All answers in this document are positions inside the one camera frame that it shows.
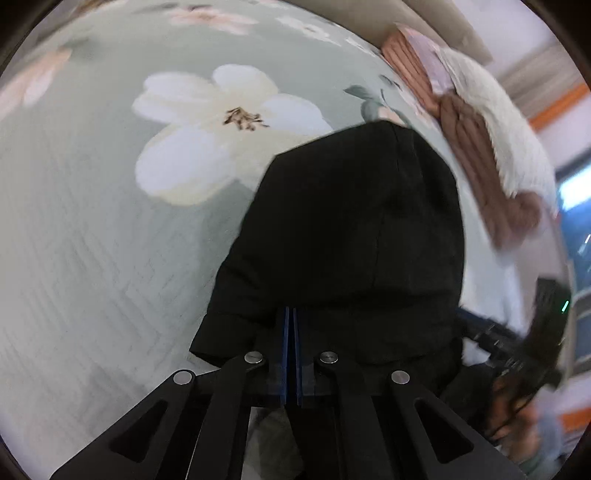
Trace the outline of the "person's right hand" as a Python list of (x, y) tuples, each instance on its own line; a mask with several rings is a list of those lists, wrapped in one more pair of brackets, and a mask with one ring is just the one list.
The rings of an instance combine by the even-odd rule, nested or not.
[(534, 456), (541, 439), (533, 397), (518, 397), (518, 384), (519, 379), (510, 374), (494, 381), (486, 436), (498, 442), (511, 460), (522, 462)]

